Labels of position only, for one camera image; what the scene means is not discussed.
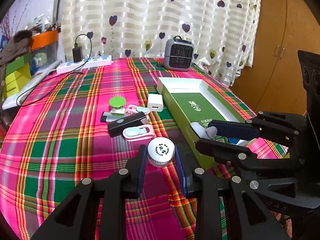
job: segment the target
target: round white cap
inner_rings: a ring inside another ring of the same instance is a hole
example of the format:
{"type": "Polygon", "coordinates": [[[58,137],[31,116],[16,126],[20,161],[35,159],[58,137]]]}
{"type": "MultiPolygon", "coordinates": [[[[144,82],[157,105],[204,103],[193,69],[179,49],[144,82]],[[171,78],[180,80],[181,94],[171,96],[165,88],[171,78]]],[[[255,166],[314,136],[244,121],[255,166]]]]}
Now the round white cap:
{"type": "Polygon", "coordinates": [[[174,144],[166,137],[154,138],[148,144],[148,159],[153,166],[166,166],[174,154],[174,144]]]}

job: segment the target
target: wooden wardrobe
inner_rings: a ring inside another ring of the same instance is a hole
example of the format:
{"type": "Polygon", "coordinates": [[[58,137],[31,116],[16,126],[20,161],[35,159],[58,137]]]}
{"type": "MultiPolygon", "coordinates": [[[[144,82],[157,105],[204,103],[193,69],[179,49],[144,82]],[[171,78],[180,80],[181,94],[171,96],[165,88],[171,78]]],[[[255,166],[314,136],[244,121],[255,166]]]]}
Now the wooden wardrobe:
{"type": "Polygon", "coordinates": [[[304,114],[298,50],[320,54],[320,26],[303,0],[261,0],[253,67],[231,90],[252,110],[304,114]]]}

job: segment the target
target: gray space heater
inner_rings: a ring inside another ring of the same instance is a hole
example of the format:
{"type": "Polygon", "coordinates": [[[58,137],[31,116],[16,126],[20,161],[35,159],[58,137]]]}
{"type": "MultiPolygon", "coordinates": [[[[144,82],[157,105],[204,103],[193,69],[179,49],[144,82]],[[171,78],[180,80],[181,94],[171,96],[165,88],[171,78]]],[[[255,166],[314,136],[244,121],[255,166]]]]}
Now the gray space heater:
{"type": "Polygon", "coordinates": [[[191,67],[194,46],[180,36],[169,39],[165,45],[164,68],[173,71],[188,71],[191,67]]]}

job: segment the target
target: door handle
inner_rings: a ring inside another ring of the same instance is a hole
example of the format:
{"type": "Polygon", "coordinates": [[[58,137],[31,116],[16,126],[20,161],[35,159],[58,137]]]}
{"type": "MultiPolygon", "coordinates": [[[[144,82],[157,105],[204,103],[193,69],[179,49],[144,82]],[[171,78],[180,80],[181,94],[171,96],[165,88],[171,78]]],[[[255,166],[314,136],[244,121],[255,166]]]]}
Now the door handle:
{"type": "Polygon", "coordinates": [[[280,59],[282,59],[283,53],[284,53],[285,47],[283,47],[281,54],[280,54],[280,59]]]}
{"type": "Polygon", "coordinates": [[[278,51],[279,51],[279,48],[280,48],[280,45],[278,45],[278,47],[276,47],[276,50],[275,50],[275,57],[278,57],[278,51]]]}

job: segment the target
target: orange storage bin lid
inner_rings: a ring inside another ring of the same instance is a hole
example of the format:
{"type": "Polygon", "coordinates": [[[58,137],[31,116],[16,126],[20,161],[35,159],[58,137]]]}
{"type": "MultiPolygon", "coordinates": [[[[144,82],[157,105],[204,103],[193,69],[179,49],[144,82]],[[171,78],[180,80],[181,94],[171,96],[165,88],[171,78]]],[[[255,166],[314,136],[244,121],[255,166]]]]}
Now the orange storage bin lid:
{"type": "Polygon", "coordinates": [[[30,41],[30,48],[31,51],[34,51],[56,41],[58,41],[58,30],[48,31],[32,37],[30,41]]]}

